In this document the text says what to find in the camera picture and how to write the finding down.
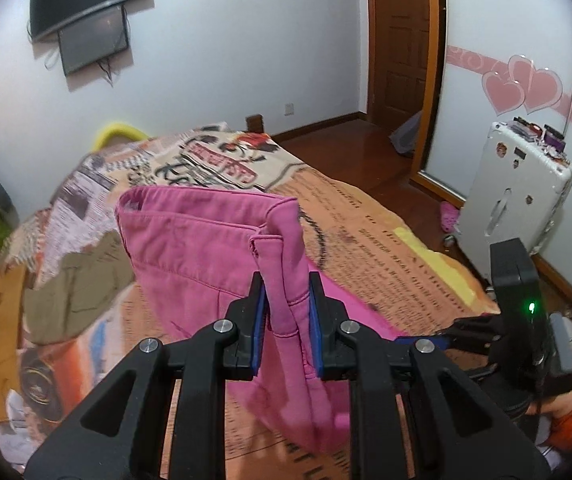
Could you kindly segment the person's right hand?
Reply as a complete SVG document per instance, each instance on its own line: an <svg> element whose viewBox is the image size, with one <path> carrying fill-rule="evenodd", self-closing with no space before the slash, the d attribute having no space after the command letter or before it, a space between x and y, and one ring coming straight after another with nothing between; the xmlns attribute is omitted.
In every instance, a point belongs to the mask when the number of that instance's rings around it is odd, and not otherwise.
<svg viewBox="0 0 572 480"><path fill-rule="evenodd" d="M548 414L553 418L562 418L572 412L572 391L531 403L527 415Z"/></svg>

